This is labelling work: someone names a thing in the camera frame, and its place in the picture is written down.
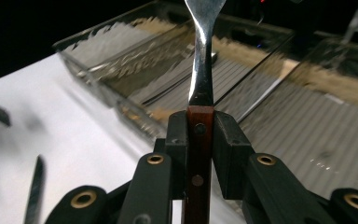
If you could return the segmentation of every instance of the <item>tray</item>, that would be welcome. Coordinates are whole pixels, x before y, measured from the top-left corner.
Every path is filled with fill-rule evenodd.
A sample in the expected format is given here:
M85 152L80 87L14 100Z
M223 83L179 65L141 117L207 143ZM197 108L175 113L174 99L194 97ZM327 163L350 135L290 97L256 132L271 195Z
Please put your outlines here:
M292 36L289 30L228 16L220 16L214 29L213 52L218 54L213 65L216 102L260 63L266 67L283 64L283 44ZM186 109L194 38L193 23L189 21L129 53L137 55L131 61L124 60L130 58L128 55L123 56L124 65L116 63L114 68L98 72L108 104L135 123L135 129L152 142L165 137L171 113Z
M139 18L140 11L147 11L147 16L152 18L158 17L163 21L163 27L165 21L172 23L189 19L184 7L154 2L68 37L56 43L54 48L75 80L103 103L116 109L134 130L154 143L156 138L165 137L168 116L187 106L195 39L193 21L136 40L136 44L102 60L98 50L84 52L97 63L87 63L74 53L83 42L87 43L94 34L101 30L104 32L115 22L135 24L133 21ZM153 32L155 28L144 25L142 30ZM274 69L282 66L284 46L292 35L287 29L220 15L213 31L213 52L218 55L213 66L215 101L219 102L261 63L265 67L274 64ZM112 42L121 45L121 41Z

